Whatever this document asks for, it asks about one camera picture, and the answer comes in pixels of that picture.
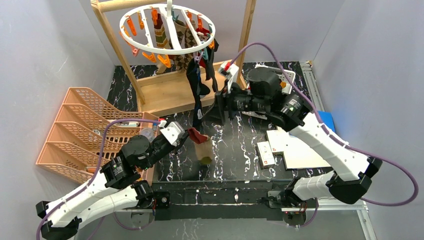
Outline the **black sock with blue print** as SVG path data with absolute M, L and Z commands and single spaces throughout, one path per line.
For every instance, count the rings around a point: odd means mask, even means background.
M 186 77 L 194 97 L 192 127 L 199 131 L 203 121 L 201 98 L 207 96 L 211 90 L 207 85 L 202 83 L 200 66 L 197 62 L 195 62 L 194 59 L 192 59 L 188 64 L 186 69 Z

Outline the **white round clip hanger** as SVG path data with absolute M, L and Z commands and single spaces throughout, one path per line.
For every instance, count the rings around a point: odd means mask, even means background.
M 119 20 L 119 32 L 129 45 L 148 54 L 185 55 L 200 50 L 205 52 L 207 47 L 214 45 L 216 26 L 213 21 L 202 12 L 177 5 L 172 0 L 120 0 L 105 6 L 104 9 L 127 10 Z M 154 30 L 157 13 L 161 14 L 170 49 L 157 47 Z M 186 26 L 192 31 L 196 46 L 185 48 Z M 209 30 L 210 38 L 201 41 L 197 28 Z

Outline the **yellow-orange clothes peg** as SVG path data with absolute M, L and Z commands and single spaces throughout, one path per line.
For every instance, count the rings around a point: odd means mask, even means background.
M 167 54 L 158 54 L 157 59 L 164 65 L 166 68 L 171 68 L 171 60 Z

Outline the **orange clothes peg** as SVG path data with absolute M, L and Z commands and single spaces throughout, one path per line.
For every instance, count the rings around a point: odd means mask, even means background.
M 152 62 L 152 63 L 157 63 L 157 58 L 156 58 L 156 56 L 155 56 L 155 54 L 154 53 L 146 53 L 146 52 L 142 52 L 142 55 L 147 59 L 147 60 L 149 60 L 150 62 Z

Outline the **pink clothes peg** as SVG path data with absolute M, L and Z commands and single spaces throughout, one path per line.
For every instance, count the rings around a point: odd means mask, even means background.
M 137 47 L 135 47 L 135 46 L 131 46 L 131 52 L 132 52 L 132 55 L 133 55 L 134 57 L 137 57 L 137 56 L 138 56 L 139 51 L 140 51 L 140 49 L 139 49 L 139 48 L 137 48 Z

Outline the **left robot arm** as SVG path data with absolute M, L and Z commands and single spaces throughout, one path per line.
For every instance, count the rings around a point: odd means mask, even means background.
M 180 149 L 188 137 L 188 130 L 175 122 L 161 129 L 153 141 L 141 134 L 131 137 L 88 181 L 60 199 L 36 204 L 42 219 L 36 239 L 68 240 L 84 225 L 116 210 L 149 207 L 155 194 L 149 182 L 140 179 L 139 170 L 148 170 Z

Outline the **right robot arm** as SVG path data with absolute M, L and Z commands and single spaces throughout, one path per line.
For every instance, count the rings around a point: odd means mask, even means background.
M 318 121 L 312 105 L 295 93 L 284 93 L 281 79 L 270 69 L 259 67 L 250 74 L 249 89 L 234 82 L 236 65 L 224 64 L 218 73 L 224 87 L 215 93 L 210 118 L 219 125 L 237 112 L 260 112 L 275 126 L 304 142 L 331 167 L 332 171 L 313 177 L 296 177 L 280 194 L 283 204 L 294 205 L 309 199 L 333 197 L 345 204 L 356 203 L 370 188 L 382 161 L 350 150 L 324 123 Z

